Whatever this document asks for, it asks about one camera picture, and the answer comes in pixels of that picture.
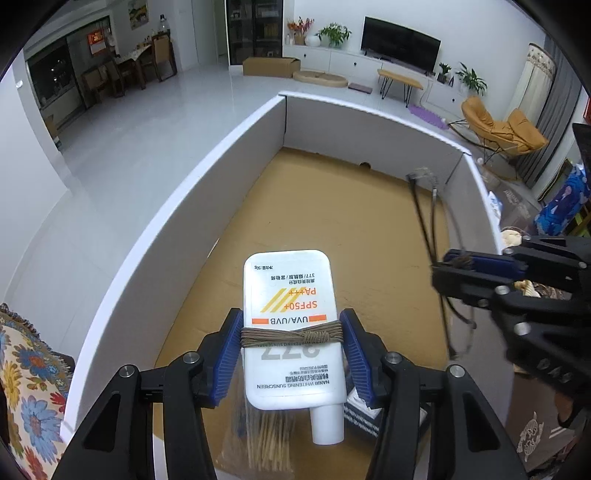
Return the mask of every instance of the cardboard floor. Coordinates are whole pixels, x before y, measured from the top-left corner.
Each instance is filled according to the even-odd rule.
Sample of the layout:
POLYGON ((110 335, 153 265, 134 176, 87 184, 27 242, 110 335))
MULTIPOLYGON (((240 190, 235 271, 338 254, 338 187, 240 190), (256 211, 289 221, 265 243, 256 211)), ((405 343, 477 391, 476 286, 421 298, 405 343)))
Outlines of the cardboard floor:
MULTIPOLYGON (((430 194, 422 192, 425 212, 430 194)), ((439 251, 448 248, 443 207, 437 208, 439 251)), ((352 307, 365 329, 418 365, 447 362, 437 296, 408 185, 349 163, 281 150, 196 278, 168 334, 157 367, 196 349, 217 331, 231 307, 242 307, 242 269, 264 251, 319 249, 330 259, 337 310, 352 307)), ((232 416, 227 398, 203 410, 214 464, 232 416)), ((162 436, 161 411, 154 431, 162 436)), ((291 439, 296 479, 362 479, 374 443, 346 431, 343 443, 315 446, 307 411, 298 412, 291 439)))

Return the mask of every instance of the bottle cap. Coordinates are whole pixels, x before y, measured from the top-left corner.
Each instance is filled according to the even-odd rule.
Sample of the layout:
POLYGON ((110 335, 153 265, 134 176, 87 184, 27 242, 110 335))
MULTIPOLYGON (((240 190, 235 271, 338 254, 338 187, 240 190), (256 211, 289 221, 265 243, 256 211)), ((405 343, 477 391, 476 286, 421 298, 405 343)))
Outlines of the bottle cap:
POLYGON ((312 441, 316 445, 334 445, 345 439, 343 404, 310 408, 312 441))

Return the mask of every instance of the white wall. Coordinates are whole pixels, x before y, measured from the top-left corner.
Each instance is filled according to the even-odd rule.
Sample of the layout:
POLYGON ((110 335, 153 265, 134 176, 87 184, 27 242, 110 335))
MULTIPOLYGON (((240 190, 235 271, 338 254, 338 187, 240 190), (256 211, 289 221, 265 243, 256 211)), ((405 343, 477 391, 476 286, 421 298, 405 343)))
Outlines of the white wall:
POLYGON ((531 189, 531 193, 533 193, 536 197, 538 197, 548 186, 548 184, 552 181, 552 178, 556 174, 556 172, 560 169, 562 162, 568 155, 574 150, 578 153, 579 158, 571 158, 571 160, 578 160, 580 159, 580 153, 578 152, 578 147, 576 141, 574 140, 574 133, 573 133, 573 124, 581 124, 585 123, 583 119, 583 114, 585 113, 585 107, 587 107, 587 101, 589 100, 589 95, 585 92, 585 89, 581 87, 581 93, 579 94, 579 100, 577 100, 577 105, 574 107, 573 116, 570 118, 570 124, 564 132, 564 136, 562 140, 558 144, 554 155, 552 155, 552 159, 546 166, 545 170, 542 172, 539 180, 535 182, 535 185, 531 189))
POLYGON ((0 82, 0 296, 43 220, 66 192, 29 124, 12 67, 0 82))
POLYGON ((157 32, 161 14, 164 14, 170 23, 172 0, 148 0, 147 5, 148 23, 132 30, 131 24, 129 23, 127 1, 116 0, 111 4, 113 22, 115 23, 114 29, 117 36, 117 47, 120 54, 123 55, 133 50, 148 35, 152 35, 152 30, 157 32))
POLYGON ((345 49, 359 52, 365 17, 404 25, 441 40, 437 65, 464 62, 489 86, 484 98, 501 119, 525 64, 530 42, 545 34, 509 0, 294 0, 294 18, 314 18, 312 32, 331 22, 352 30, 345 49))
POLYGON ((217 65, 217 25, 213 0, 192 0, 193 30, 200 65, 217 65))
POLYGON ((193 6, 191 0, 169 0, 167 3, 172 4, 170 28, 178 69, 188 70, 199 64, 193 27, 193 6))

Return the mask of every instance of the yellow stripe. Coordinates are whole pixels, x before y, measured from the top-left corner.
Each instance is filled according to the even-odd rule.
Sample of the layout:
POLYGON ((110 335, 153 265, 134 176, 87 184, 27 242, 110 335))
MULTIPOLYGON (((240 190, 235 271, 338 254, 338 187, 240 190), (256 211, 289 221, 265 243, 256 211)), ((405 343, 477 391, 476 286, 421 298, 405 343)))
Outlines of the yellow stripe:
MULTIPOLYGON (((295 294, 295 296, 294 296, 292 299, 290 299, 290 300, 289 300, 287 303, 291 303, 291 302, 294 302, 294 301, 296 301, 300 295, 301 295, 301 292, 300 292, 300 293, 296 293, 296 294, 295 294)), ((283 313, 283 312, 284 312, 284 311, 286 311, 286 310, 287 310, 287 309, 286 309, 286 308, 285 308, 285 306, 284 306, 284 307, 281 309, 281 313, 283 313)))
POLYGON ((285 296, 272 308, 272 310, 271 310, 272 312, 276 312, 281 307, 283 307, 283 302, 285 302, 289 297, 291 297, 292 295, 294 295, 294 293, 291 290, 292 289, 290 289, 289 292, 287 292, 285 294, 285 296))
POLYGON ((265 313, 267 311, 267 309, 273 305, 275 303, 275 301, 279 298, 279 296, 285 292, 285 288, 282 288, 280 291, 278 291, 276 293, 276 295, 271 299, 271 301, 269 303, 267 303, 267 305, 265 305, 265 307, 261 310, 261 313, 265 313))

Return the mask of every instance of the tv stand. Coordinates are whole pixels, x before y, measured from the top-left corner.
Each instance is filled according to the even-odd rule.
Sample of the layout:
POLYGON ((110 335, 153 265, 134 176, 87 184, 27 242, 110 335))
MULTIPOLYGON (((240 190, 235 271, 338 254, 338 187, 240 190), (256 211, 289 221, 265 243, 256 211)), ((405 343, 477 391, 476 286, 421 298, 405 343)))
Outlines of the tv stand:
POLYGON ((302 70, 329 72, 345 77, 350 82, 369 86, 380 92, 378 70, 384 69, 393 74, 416 80, 423 87, 421 92, 413 92, 413 103, 420 104, 444 118, 461 118, 460 105, 465 97, 455 88, 436 84, 433 76, 424 74, 400 62, 391 62, 372 56, 371 52, 358 53, 335 48, 284 45, 283 55, 300 59, 302 70))

